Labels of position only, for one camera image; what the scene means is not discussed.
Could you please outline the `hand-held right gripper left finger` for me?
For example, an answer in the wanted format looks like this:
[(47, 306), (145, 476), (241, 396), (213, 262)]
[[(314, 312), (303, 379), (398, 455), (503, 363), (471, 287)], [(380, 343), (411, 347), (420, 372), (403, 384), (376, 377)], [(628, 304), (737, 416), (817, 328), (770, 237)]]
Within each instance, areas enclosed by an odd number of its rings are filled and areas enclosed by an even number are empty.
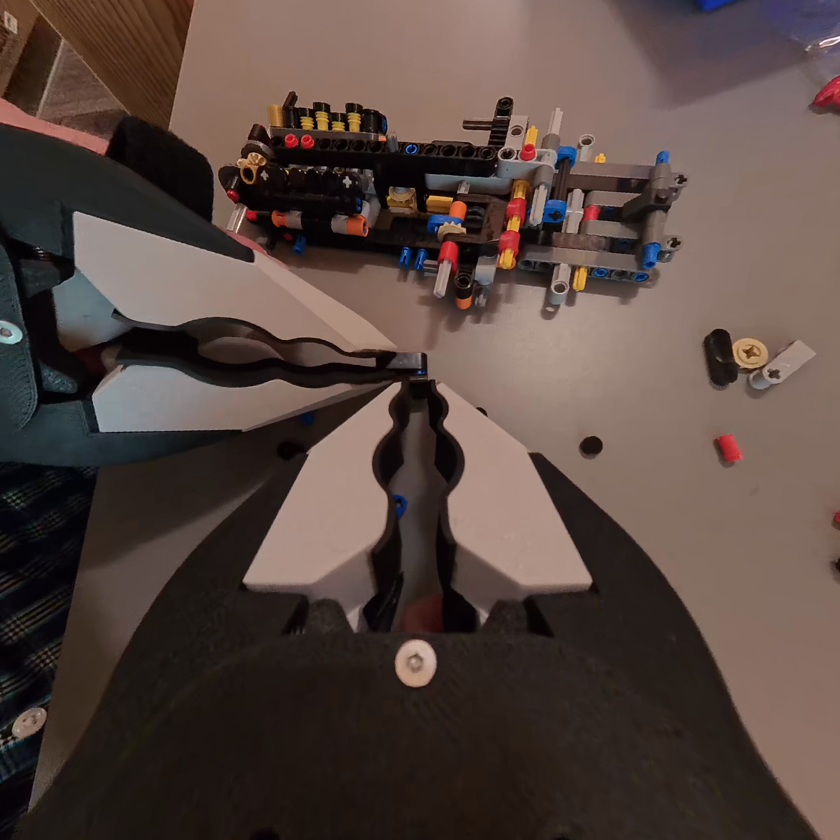
[(351, 626), (392, 628), (403, 588), (390, 483), (403, 466), (411, 387), (393, 384), (313, 446), (243, 580), (252, 592), (340, 604)]

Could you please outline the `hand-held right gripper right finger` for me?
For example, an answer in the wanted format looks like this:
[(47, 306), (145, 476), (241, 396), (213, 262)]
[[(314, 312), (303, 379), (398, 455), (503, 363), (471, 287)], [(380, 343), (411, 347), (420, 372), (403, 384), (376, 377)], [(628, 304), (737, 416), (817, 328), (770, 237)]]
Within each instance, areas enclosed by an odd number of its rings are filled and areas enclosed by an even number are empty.
[(482, 623), (499, 602), (589, 590), (529, 451), (446, 385), (429, 383), (427, 406), (445, 482), (436, 535), (444, 622)]

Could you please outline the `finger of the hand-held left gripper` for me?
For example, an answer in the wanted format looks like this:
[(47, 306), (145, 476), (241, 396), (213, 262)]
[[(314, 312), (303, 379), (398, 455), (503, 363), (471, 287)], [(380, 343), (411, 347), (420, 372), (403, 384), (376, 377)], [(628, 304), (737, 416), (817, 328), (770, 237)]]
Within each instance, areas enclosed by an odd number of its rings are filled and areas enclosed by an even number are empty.
[(235, 259), (84, 213), (73, 214), (76, 273), (56, 288), (59, 341), (81, 350), (128, 327), (221, 319), (275, 340), (321, 340), (348, 353), (396, 351), (362, 316), (259, 251)]
[(397, 372), (370, 365), (300, 367), (280, 359), (125, 360), (92, 394), (103, 433), (249, 431), (391, 384)]

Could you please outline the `black lego connector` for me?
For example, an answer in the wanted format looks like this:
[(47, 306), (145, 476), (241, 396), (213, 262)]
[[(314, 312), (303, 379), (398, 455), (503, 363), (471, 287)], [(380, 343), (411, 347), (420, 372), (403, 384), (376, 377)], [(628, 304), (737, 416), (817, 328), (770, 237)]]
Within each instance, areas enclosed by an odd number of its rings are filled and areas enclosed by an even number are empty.
[(710, 382), (717, 388), (727, 387), (739, 378), (739, 365), (735, 361), (732, 338), (725, 329), (711, 330), (702, 340)]

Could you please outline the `multicoloured lego technic assembly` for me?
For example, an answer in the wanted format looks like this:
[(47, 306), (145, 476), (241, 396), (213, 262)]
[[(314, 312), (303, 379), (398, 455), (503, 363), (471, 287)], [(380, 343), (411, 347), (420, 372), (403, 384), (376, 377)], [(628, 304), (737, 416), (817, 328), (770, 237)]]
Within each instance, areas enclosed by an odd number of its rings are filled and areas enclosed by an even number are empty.
[(465, 120), (467, 140), (401, 140), (386, 116), (355, 101), (309, 108), (290, 91), (253, 124), (235, 163), (217, 172), (246, 227), (273, 248), (284, 240), (398, 258), (434, 278), (459, 310), (487, 304), (497, 275), (548, 278), (545, 307), (560, 308), (590, 279), (645, 285), (683, 246), (669, 213), (688, 183), (666, 150), (652, 164), (618, 164), (595, 138), (561, 141), (563, 112), (544, 133), (510, 97), (487, 120)]

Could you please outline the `light grey lego lever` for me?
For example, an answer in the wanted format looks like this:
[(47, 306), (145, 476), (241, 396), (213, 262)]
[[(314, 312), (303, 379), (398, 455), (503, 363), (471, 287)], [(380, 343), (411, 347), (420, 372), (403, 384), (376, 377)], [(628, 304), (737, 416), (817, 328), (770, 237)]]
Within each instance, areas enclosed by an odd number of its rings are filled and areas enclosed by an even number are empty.
[(764, 391), (783, 383), (793, 373), (816, 357), (816, 352), (801, 340), (796, 340), (776, 354), (763, 367), (749, 374), (748, 385), (754, 391)]

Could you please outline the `person's left hand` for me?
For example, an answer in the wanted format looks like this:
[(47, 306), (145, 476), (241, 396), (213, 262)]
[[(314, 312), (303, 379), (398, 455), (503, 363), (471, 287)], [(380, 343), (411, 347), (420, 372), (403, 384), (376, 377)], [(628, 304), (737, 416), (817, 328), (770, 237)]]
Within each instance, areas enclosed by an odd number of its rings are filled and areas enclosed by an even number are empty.
[(1, 124), (63, 140), (99, 155), (105, 155), (109, 147), (109, 140), (39, 119), (3, 98), (1, 98)]

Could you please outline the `wooden cabinet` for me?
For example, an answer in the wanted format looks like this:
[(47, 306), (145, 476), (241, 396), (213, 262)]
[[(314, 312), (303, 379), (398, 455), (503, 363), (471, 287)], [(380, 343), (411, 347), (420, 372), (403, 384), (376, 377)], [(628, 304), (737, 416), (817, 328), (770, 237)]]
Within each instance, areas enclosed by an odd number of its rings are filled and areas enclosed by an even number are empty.
[(193, 6), (2, 1), (2, 99), (101, 137), (123, 113), (168, 128)]

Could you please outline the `person's plaid shirt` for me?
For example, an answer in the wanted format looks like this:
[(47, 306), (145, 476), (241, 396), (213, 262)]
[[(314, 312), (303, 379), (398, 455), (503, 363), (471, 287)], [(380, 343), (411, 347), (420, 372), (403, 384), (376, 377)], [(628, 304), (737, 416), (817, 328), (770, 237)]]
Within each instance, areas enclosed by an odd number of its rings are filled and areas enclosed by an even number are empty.
[(1, 466), (1, 827), (25, 813), (98, 470)]

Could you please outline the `clear plastic bag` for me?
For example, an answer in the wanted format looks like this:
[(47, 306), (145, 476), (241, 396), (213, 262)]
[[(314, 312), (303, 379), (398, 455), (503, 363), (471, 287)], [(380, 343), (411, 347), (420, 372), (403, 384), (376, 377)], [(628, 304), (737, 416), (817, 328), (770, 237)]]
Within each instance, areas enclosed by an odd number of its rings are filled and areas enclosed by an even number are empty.
[(838, 18), (798, 20), (790, 37), (803, 52), (805, 74), (818, 88), (838, 77)]

